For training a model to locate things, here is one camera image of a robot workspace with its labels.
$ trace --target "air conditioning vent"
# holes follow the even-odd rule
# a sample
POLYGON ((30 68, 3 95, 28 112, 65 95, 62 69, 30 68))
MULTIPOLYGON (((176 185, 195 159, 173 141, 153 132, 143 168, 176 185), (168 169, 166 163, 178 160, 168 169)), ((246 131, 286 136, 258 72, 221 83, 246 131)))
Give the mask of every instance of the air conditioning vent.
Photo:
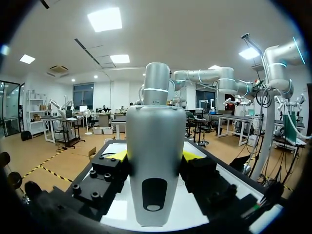
POLYGON ((69 70, 67 67, 61 66, 61 65, 57 65, 57 66, 53 66, 50 67, 49 70, 46 72, 47 75, 55 77, 55 78, 61 78, 64 76, 68 76, 69 75, 69 70))
POLYGON ((255 66, 251 66, 251 68, 256 72, 264 71, 264 67, 261 64, 256 64, 255 66))
POLYGON ((68 72, 68 68, 64 66, 53 66, 50 67, 50 72, 64 74, 68 72))

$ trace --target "square ceiling panel light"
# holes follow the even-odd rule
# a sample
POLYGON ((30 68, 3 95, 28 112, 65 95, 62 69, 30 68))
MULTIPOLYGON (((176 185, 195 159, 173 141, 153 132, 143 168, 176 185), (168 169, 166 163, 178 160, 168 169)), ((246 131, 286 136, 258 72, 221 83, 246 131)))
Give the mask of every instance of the square ceiling panel light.
POLYGON ((28 56, 28 55, 23 55, 23 57, 20 58, 20 61, 21 61, 21 62, 24 62, 24 63, 27 63, 27 64, 30 64, 30 63, 32 63, 33 61, 35 61, 35 58, 30 57, 30 56, 28 56))
POLYGON ((217 65, 214 65, 214 66, 212 66, 212 67, 210 67, 210 68, 208 68, 208 69, 219 69, 219 68, 221 68, 221 67, 219 67, 219 66, 217 66, 217 65))
POLYGON ((88 14, 88 19, 95 32, 122 28, 118 7, 108 8, 88 14))
POLYGON ((239 55, 241 55, 244 59, 252 59, 258 57, 260 54, 251 47, 248 48, 247 50, 243 50, 242 52, 239 53, 239 55))
POLYGON ((111 55, 113 63, 129 63, 129 55, 111 55))

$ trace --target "standing fan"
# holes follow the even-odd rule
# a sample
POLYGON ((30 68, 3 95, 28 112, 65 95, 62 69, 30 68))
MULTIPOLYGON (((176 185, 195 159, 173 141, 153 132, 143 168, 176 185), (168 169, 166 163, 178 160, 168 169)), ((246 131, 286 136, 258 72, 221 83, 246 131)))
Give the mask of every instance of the standing fan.
POLYGON ((87 125, 87 132, 85 133, 86 135, 91 135, 92 133, 89 132, 89 128, 88 128, 88 117, 91 116, 91 112, 89 109, 85 109, 83 111, 83 116, 86 117, 86 125, 87 125))

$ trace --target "black bolt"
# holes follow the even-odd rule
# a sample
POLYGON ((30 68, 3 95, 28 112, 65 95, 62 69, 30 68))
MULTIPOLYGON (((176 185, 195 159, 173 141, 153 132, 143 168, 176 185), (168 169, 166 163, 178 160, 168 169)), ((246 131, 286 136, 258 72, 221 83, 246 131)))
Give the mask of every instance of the black bolt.
POLYGON ((78 184, 74 184, 72 188, 73 188, 73 194, 77 195, 81 193, 81 187, 78 184))
POLYGON ((90 177, 91 178, 96 178, 98 176, 97 172, 95 170, 90 171, 90 177))
POLYGON ((101 198, 101 196, 99 195, 98 192, 95 191, 95 192, 91 193, 91 198, 92 198, 92 200, 97 201, 101 198))
POLYGON ((107 182, 110 182, 112 180, 112 175, 109 173, 104 174, 104 179, 107 182))

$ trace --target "green panel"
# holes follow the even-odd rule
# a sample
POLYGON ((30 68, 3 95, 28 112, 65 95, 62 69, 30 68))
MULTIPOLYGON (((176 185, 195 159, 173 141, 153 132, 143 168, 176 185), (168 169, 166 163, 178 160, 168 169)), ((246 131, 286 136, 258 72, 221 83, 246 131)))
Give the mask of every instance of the green panel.
MULTIPOLYGON (((292 122, 296 126, 296 115, 294 112, 290 114, 292 122)), ((284 133, 285 133, 285 138, 291 142, 296 142, 297 141, 297 133, 295 129, 293 129, 292 124, 290 123, 290 120, 287 115, 283 115, 284 119, 284 133)))

